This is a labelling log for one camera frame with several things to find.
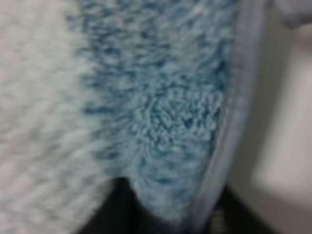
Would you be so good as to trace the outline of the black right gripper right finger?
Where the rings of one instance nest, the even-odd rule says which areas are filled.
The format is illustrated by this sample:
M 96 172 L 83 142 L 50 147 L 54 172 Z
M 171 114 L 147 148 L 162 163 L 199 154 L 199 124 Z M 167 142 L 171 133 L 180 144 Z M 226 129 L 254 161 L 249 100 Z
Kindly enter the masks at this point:
M 226 187 L 207 223 L 208 234 L 274 234 Z

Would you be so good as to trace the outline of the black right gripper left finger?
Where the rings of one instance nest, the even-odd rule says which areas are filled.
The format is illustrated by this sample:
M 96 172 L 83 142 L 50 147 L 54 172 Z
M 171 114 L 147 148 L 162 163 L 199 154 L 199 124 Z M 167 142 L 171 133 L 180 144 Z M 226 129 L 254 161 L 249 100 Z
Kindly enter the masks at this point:
M 126 178 L 115 180 L 112 192 L 79 234 L 178 234 L 148 213 L 139 203 Z

